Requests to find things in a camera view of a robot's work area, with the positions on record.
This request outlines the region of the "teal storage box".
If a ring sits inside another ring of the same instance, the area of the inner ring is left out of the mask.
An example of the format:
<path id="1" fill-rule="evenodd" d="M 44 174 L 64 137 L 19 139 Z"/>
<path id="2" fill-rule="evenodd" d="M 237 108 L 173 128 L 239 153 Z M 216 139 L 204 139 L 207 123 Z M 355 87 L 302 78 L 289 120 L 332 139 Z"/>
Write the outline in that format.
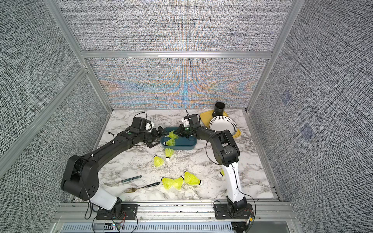
<path id="1" fill-rule="evenodd" d="M 190 136 L 189 138 L 180 137 L 175 140 L 175 146 L 167 146 L 166 142 L 169 141 L 169 137 L 161 138 L 160 142 L 164 148 L 170 148 L 174 150 L 192 150 L 197 144 L 197 138 Z"/>

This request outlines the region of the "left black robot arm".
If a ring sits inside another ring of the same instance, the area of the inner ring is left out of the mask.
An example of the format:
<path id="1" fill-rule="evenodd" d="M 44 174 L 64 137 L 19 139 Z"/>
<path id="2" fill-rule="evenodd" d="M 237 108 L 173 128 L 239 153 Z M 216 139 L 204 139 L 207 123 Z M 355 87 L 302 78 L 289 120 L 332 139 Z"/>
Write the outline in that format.
<path id="1" fill-rule="evenodd" d="M 138 130 L 129 127 L 95 151 L 83 156 L 73 155 L 68 159 L 61 189 L 98 206 L 98 213 L 119 219 L 124 215 L 121 199 L 100 187 L 98 176 L 100 169 L 117 155 L 137 144 L 143 143 L 152 148 L 160 143 L 160 138 L 167 135 L 168 132 L 162 127 L 151 130 Z"/>

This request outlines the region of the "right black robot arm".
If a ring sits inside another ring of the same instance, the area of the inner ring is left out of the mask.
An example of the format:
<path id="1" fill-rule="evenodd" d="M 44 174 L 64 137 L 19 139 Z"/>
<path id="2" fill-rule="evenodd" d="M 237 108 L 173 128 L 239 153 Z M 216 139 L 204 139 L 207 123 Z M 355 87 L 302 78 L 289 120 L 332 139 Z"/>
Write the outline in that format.
<path id="1" fill-rule="evenodd" d="M 230 131 L 214 131 L 207 127 L 184 127 L 180 125 L 175 131 L 180 137 L 195 137 L 205 140 L 212 146 L 215 157 L 214 164 L 222 166 L 227 182 L 227 209 L 232 217 L 241 216 L 247 209 L 247 199 L 241 190 L 239 178 L 239 148 Z"/>

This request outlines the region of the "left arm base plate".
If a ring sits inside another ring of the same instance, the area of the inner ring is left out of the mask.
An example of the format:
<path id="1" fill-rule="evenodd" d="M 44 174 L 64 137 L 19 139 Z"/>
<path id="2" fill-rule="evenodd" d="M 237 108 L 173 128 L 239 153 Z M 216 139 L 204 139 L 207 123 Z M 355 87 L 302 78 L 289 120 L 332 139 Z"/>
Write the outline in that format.
<path id="1" fill-rule="evenodd" d="M 113 207 L 112 210 L 100 208 L 97 211 L 97 220 L 135 220 L 138 211 L 137 204 L 120 204 Z"/>

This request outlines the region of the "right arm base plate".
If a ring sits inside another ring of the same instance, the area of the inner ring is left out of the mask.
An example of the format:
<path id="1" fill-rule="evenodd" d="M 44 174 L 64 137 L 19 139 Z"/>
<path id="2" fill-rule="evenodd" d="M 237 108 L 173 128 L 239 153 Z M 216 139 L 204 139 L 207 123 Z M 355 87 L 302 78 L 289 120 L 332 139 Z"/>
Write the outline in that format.
<path id="1" fill-rule="evenodd" d="M 253 219 L 254 211 L 251 204 L 245 206 L 230 206 L 227 203 L 214 202 L 213 210 L 216 219 Z"/>

